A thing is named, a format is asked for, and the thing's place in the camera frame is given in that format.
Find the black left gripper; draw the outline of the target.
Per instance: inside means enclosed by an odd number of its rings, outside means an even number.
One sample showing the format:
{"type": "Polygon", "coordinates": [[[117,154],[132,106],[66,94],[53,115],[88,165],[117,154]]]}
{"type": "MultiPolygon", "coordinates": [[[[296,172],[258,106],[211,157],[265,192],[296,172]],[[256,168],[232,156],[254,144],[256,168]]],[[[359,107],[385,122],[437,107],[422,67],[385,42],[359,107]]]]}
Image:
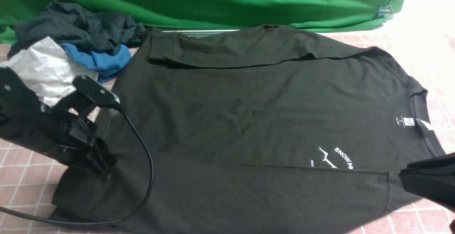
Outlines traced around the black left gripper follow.
{"type": "Polygon", "coordinates": [[[96,136],[94,122],[70,112],[60,116],[62,124],[56,142],[56,160],[98,179],[109,178],[117,159],[104,140],[96,136]]]}

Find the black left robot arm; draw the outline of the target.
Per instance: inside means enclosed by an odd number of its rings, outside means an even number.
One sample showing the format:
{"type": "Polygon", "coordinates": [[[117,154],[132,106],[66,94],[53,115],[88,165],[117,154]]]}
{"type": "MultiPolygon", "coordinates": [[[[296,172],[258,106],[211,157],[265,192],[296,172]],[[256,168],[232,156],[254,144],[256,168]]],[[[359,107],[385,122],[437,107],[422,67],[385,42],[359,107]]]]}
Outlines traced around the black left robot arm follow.
{"type": "Polygon", "coordinates": [[[75,91],[49,106],[9,67],[0,71],[2,140],[104,179],[117,160],[88,119],[96,107],[117,105],[116,96],[87,75],[73,79],[75,91]]]}

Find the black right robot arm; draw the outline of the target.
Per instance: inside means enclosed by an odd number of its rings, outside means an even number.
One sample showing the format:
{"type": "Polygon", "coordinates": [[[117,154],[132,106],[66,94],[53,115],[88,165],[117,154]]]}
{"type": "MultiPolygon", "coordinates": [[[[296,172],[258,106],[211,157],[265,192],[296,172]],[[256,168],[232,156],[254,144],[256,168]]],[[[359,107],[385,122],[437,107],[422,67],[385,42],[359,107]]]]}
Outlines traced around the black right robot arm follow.
{"type": "Polygon", "coordinates": [[[399,174],[405,191],[455,211],[455,154],[410,163],[399,174]]]}

